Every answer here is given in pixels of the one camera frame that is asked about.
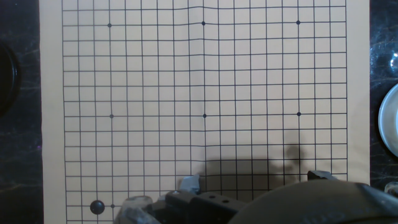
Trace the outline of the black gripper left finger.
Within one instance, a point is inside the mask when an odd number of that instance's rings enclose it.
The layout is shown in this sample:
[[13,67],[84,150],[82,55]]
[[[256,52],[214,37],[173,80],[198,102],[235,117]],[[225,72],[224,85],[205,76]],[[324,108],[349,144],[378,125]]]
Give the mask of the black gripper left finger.
[[225,224],[244,202],[214,192],[201,191],[200,176],[182,179],[178,190],[157,201],[157,220],[164,224]]

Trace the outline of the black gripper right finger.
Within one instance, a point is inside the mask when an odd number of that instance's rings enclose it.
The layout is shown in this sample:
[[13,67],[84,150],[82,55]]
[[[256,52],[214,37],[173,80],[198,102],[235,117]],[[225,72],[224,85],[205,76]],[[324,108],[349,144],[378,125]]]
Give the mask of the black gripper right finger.
[[330,172],[322,170],[310,170],[307,172],[307,180],[338,180],[336,177],[332,176]]

